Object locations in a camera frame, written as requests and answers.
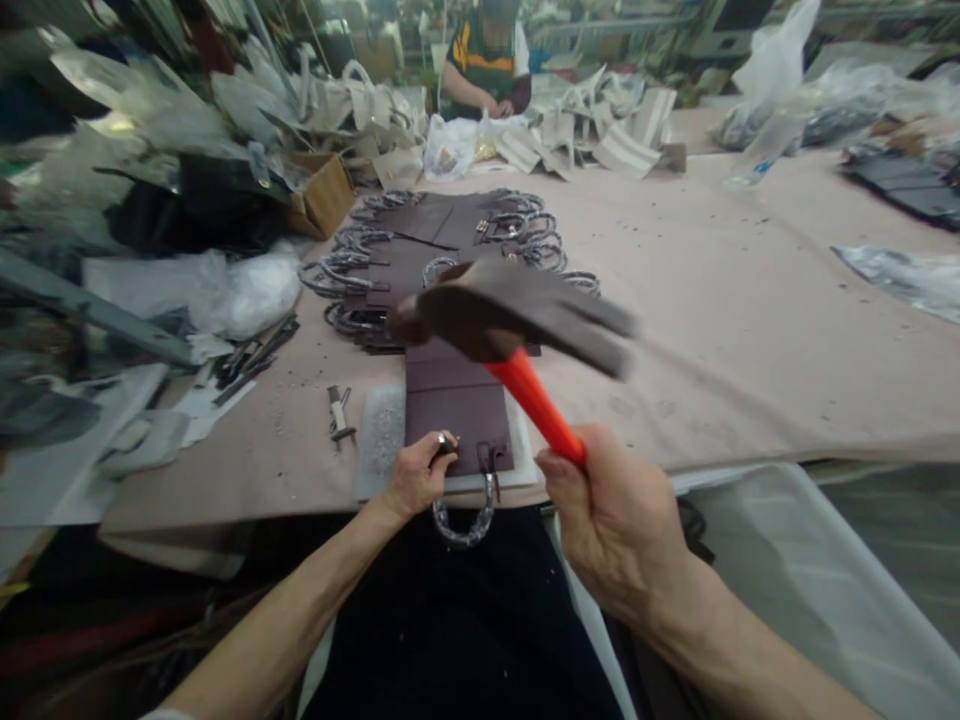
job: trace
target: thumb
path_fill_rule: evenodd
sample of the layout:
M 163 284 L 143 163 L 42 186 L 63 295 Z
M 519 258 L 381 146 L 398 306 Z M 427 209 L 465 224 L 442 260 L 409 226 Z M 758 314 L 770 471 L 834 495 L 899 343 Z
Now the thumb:
M 562 524 L 574 533 L 590 527 L 590 486 L 587 478 L 569 460 L 552 450 L 541 450 L 537 465 L 547 478 L 547 494 L 557 506 Z

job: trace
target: plastic bottle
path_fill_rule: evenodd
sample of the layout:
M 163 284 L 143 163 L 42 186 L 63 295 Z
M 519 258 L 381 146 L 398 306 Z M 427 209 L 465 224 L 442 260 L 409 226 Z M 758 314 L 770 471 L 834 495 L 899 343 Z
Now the plastic bottle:
M 760 132 L 737 158 L 723 186 L 733 190 L 751 188 L 763 180 L 790 144 L 803 134 L 815 107 L 806 97 L 794 97 L 778 107 Z

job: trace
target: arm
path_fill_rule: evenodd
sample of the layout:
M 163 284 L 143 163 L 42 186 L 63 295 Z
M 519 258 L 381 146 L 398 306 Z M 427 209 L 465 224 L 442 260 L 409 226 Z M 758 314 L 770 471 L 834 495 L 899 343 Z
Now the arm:
M 390 487 L 261 600 L 161 707 L 194 720 L 266 717 L 290 691 L 374 558 L 443 494 L 447 466 L 457 456 L 445 455 L 431 466 L 439 448 L 439 433 L 404 448 Z
M 458 103 L 481 110 L 486 109 L 490 117 L 500 117 L 497 101 L 493 99 L 493 95 L 467 80 L 450 60 L 443 65 L 442 82 L 443 89 Z
M 686 548 L 666 474 L 583 427 L 586 473 L 537 456 L 564 554 L 599 605 L 738 718 L 877 716 L 778 637 Z
M 532 83 L 530 79 L 530 48 L 527 47 L 527 36 L 523 33 L 523 25 L 517 21 L 513 39 L 515 53 L 515 67 L 513 73 L 513 87 L 501 103 L 501 112 L 506 115 L 520 115 L 530 104 Z

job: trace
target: worker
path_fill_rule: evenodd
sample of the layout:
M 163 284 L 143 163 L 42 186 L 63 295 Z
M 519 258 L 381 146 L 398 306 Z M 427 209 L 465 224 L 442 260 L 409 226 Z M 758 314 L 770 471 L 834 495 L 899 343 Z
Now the worker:
M 441 84 L 453 99 L 446 119 L 518 115 L 530 104 L 530 50 L 517 20 L 520 0 L 480 0 L 460 19 Z
M 662 470 L 605 427 L 574 431 L 585 469 L 549 450 L 536 461 L 564 555 L 604 611 L 733 717 L 877 717 L 688 551 Z M 434 459 L 439 449 L 430 433 L 401 450 L 389 487 L 277 585 L 150 720 L 267 717 L 335 616 L 306 720 L 620 717 L 540 508 L 499 510 L 479 545 L 448 550 L 425 512 L 457 457 Z

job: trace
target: orange hammer handle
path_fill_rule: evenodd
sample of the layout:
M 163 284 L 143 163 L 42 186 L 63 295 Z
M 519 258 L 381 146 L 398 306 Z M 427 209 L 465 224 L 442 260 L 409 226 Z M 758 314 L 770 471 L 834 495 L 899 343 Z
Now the orange hammer handle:
M 486 368 L 510 391 L 554 452 L 583 468 L 586 449 L 543 389 L 526 349 L 521 346 L 506 362 L 486 363 Z

